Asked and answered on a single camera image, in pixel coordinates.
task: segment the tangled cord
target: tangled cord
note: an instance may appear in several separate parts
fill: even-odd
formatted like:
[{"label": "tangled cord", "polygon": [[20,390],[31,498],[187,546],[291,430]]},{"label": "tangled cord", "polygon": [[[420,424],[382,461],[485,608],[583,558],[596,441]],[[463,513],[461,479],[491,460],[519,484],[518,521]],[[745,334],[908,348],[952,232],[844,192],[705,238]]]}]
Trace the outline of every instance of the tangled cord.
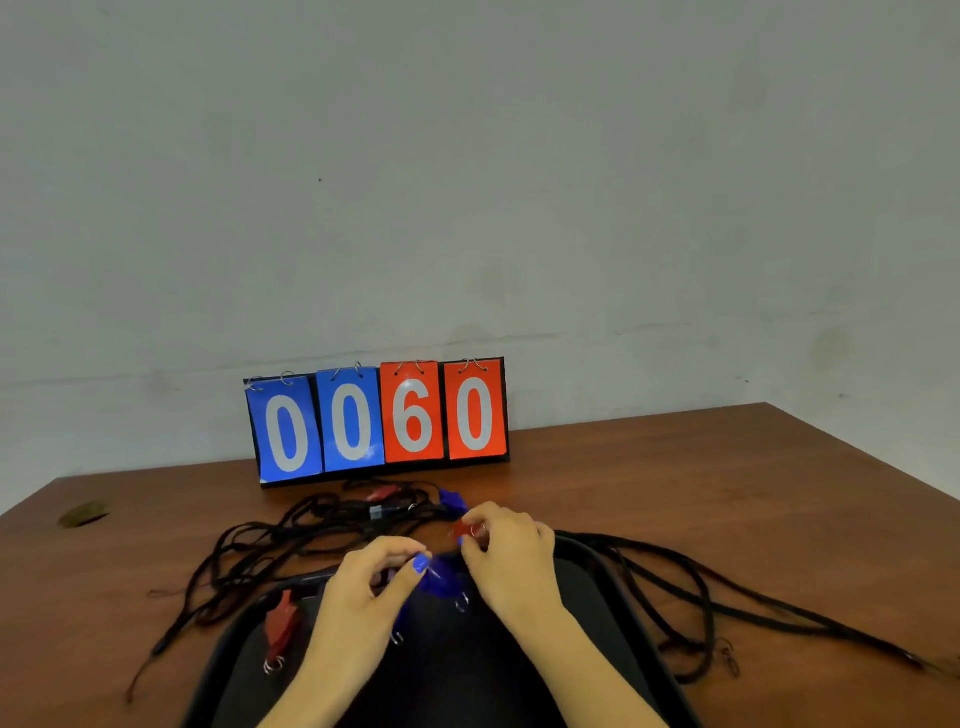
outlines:
[{"label": "tangled cord", "polygon": [[[846,624],[836,621],[835,619],[824,617],[823,615],[819,615],[816,612],[811,612],[803,607],[797,607],[785,601],[780,601],[779,599],[774,599],[771,596],[763,595],[760,592],[755,592],[752,589],[748,589],[741,584],[737,584],[735,581],[727,578],[723,574],[714,571],[710,567],[705,566],[688,556],[684,556],[679,551],[674,551],[671,548],[655,546],[653,544],[646,544],[642,541],[632,541],[631,539],[624,539],[618,536],[607,536],[599,533],[567,533],[565,531],[557,531],[557,534],[577,541],[584,546],[589,546],[597,553],[607,557],[615,564],[619,565],[619,567],[622,569],[624,581],[626,582],[627,588],[630,590],[631,595],[633,595],[634,599],[639,602],[640,607],[643,608],[643,611],[647,613],[647,616],[650,617],[653,623],[660,628],[663,634],[666,635],[666,641],[660,644],[661,652],[668,652],[670,650],[678,649],[688,654],[703,655],[700,665],[698,665],[696,668],[690,672],[683,672],[674,675],[677,682],[681,685],[695,683],[709,672],[713,665],[714,652],[717,651],[718,643],[721,641],[726,642],[728,645],[721,648],[721,654],[724,656],[725,660],[727,660],[728,666],[731,668],[731,671],[734,672],[734,675],[739,672],[739,667],[736,665],[736,662],[732,661],[732,645],[730,644],[730,641],[718,640],[716,637],[716,615],[723,615],[724,617],[738,619],[739,621],[744,621],[748,624],[753,624],[757,627],[763,627],[764,629],[773,630],[775,632],[785,632],[792,635],[806,635],[808,637],[825,637],[832,640],[840,640],[843,642],[859,644],[894,657],[904,663],[907,663],[911,667],[918,669],[930,668],[938,672],[943,672],[944,674],[950,674],[941,667],[933,665],[929,661],[924,660],[918,655],[915,655],[914,653],[904,649],[903,647],[897,646],[896,644],[882,640],[879,637],[868,635],[866,632],[861,632],[860,630],[849,627]],[[678,587],[676,584],[670,583],[652,571],[645,569],[636,561],[624,556],[620,551],[621,548],[628,548],[639,553],[650,553],[677,565],[690,576],[694,584],[697,586],[698,593],[694,594],[693,592],[689,592],[682,587]],[[644,579],[654,586],[663,589],[665,592],[675,596],[678,599],[682,599],[689,604],[700,607],[700,609],[703,611],[704,618],[704,638],[699,640],[693,637],[688,637],[687,635],[684,635],[675,629],[663,617],[663,615],[657,611],[654,605],[650,602],[650,599],[648,599],[643,593],[639,585],[636,583],[635,576],[639,576],[641,579]],[[712,597],[710,596],[707,578],[713,579],[714,581],[733,589],[735,592],[747,596],[757,604],[792,614],[796,617],[811,622],[811,624],[798,624],[792,621],[772,619],[713,601]]]},{"label": "tangled cord", "polygon": [[[379,506],[377,511],[379,518],[375,520],[372,520],[372,504],[367,501],[342,500],[335,493],[317,493],[299,501],[277,523],[247,522],[225,531],[217,540],[213,550],[190,577],[183,591],[183,606],[180,608],[180,613],[163,637],[154,645],[147,661],[133,677],[126,692],[127,702],[132,702],[136,683],[147,666],[163,654],[191,622],[206,626],[233,616],[262,586],[284,581],[287,577],[279,576],[278,573],[295,557],[345,554],[378,536],[411,536],[425,523],[454,522],[462,515],[462,511],[450,508],[443,503],[444,495],[449,496],[449,493],[425,480],[378,478],[349,480],[344,484],[344,490],[351,491],[366,486],[395,489],[376,503],[376,506]],[[423,490],[423,487],[435,489],[441,503],[432,502],[430,494]],[[674,675],[677,682],[682,685],[695,683],[710,671],[714,653],[718,647],[731,672],[734,675],[739,674],[739,666],[732,657],[732,644],[729,640],[718,639],[716,636],[717,615],[738,619],[775,632],[860,644],[899,659],[911,667],[931,668],[945,672],[942,668],[893,643],[737,584],[679,551],[605,534],[567,531],[557,531],[557,534],[592,548],[621,568],[631,595],[653,623],[666,635],[666,641],[660,644],[661,652],[680,650],[687,654],[702,655],[700,664],[696,668],[690,672]],[[340,537],[340,542],[335,546],[324,548],[310,547],[314,541],[329,537]],[[677,565],[693,580],[697,593],[689,592],[645,569],[625,556],[621,549],[652,554]],[[224,559],[237,554],[240,554],[241,558],[227,568],[223,563]],[[209,575],[207,582],[203,582],[205,574]],[[673,627],[640,589],[636,582],[637,576],[678,599],[700,607],[703,611],[704,637],[702,639],[688,637]],[[772,619],[716,602],[710,596],[707,578],[747,596],[757,604],[792,614],[807,620],[810,624]],[[213,596],[195,605],[196,591],[207,585],[213,590]],[[171,594],[175,593],[154,590],[148,595]],[[721,646],[720,643],[726,643],[727,646]]]},{"label": "tangled cord", "polygon": [[[193,572],[183,590],[183,606],[163,637],[154,645],[150,656],[127,687],[126,699],[133,700],[133,691],[144,670],[162,655],[192,622],[200,626],[216,624],[232,617],[262,586],[284,581],[279,572],[295,557],[336,556],[368,544],[377,536],[410,536],[423,524],[432,521],[454,522],[461,512],[434,503],[421,486],[444,491],[425,480],[349,480],[344,490],[365,486],[397,488],[395,493],[376,504],[364,500],[342,500],[335,493],[317,493],[297,502],[277,523],[251,521],[228,528],[217,539],[213,550]],[[379,507],[372,520],[372,507]],[[311,547],[321,538],[340,537],[335,546]],[[227,567],[224,560],[235,555],[241,558]],[[198,589],[209,586],[213,595],[195,604]],[[147,596],[176,595],[177,592],[151,590]]]}]

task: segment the right hand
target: right hand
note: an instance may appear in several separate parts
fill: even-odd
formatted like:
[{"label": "right hand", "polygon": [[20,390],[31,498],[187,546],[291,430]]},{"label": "right hand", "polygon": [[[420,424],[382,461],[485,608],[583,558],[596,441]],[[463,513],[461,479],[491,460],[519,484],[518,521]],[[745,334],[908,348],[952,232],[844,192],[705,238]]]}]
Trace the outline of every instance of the right hand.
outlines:
[{"label": "right hand", "polygon": [[549,526],[491,502],[478,505],[463,521],[487,527],[486,552],[470,536],[463,537],[460,548],[480,595],[515,637],[565,611],[553,565],[556,537]]}]

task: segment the blue nail polish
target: blue nail polish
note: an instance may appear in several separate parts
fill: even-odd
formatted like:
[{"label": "blue nail polish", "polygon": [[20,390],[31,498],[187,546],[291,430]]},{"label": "blue nail polish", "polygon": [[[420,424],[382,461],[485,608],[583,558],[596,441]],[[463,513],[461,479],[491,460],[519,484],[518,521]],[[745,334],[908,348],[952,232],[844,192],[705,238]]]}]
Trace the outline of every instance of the blue nail polish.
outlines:
[{"label": "blue nail polish", "polygon": [[428,566],[430,566],[430,557],[425,553],[417,554],[417,557],[414,559],[414,571],[416,573],[423,573]]}]

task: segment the gray wall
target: gray wall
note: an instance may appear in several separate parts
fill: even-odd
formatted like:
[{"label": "gray wall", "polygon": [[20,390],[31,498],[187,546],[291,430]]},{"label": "gray wall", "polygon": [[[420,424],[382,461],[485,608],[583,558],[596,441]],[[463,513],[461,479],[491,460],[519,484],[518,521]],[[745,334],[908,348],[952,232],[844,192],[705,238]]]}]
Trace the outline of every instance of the gray wall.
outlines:
[{"label": "gray wall", "polygon": [[484,354],[516,427],[769,400],[960,495],[957,129],[955,0],[8,3],[0,511]]}]

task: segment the number 6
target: number 6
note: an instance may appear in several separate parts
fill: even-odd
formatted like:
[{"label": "number 6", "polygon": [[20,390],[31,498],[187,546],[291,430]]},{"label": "number 6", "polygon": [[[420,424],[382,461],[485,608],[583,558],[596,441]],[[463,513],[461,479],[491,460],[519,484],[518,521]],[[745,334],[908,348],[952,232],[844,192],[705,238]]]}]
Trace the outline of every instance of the number 6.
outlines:
[{"label": "number 6", "polygon": [[[429,397],[426,384],[419,379],[407,379],[397,387],[396,394],[394,394],[394,432],[403,449],[408,452],[422,452],[433,439],[433,423],[430,420],[430,415],[418,404],[404,407],[407,395],[411,392],[421,400]],[[420,420],[420,437],[416,440],[410,437],[410,431],[407,428],[411,418]]]}]

